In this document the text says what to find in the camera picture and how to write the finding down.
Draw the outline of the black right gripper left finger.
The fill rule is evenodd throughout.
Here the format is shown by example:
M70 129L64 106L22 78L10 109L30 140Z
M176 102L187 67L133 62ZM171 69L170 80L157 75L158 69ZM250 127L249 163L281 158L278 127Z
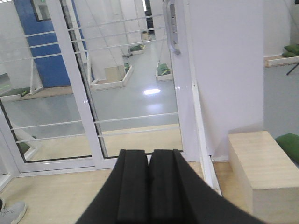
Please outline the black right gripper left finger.
M147 224L149 166L143 150L120 151L108 179L78 224Z

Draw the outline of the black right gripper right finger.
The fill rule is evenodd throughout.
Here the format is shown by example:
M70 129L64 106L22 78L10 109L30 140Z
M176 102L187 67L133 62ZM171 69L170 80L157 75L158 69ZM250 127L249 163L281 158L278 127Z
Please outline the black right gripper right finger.
M176 149L155 150L149 169L153 224L262 223L209 187Z

